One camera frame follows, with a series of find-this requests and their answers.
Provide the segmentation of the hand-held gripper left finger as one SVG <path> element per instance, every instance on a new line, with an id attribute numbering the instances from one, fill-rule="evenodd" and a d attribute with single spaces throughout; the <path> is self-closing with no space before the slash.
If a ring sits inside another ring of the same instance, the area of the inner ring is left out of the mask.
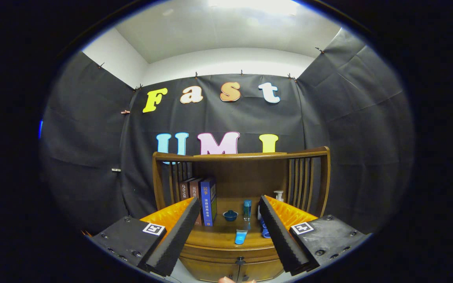
<path id="1" fill-rule="evenodd" d="M 199 199 L 187 198 L 142 219 L 123 217 L 90 240 L 129 265 L 169 276 L 199 211 Z"/>

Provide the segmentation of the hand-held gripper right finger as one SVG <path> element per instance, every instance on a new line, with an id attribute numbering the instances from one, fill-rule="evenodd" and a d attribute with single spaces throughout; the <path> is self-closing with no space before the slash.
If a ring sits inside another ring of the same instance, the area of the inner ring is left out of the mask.
<path id="1" fill-rule="evenodd" d="M 334 215 L 316 217 L 266 195 L 259 206 L 282 266 L 293 276 L 330 265 L 370 238 Z"/>

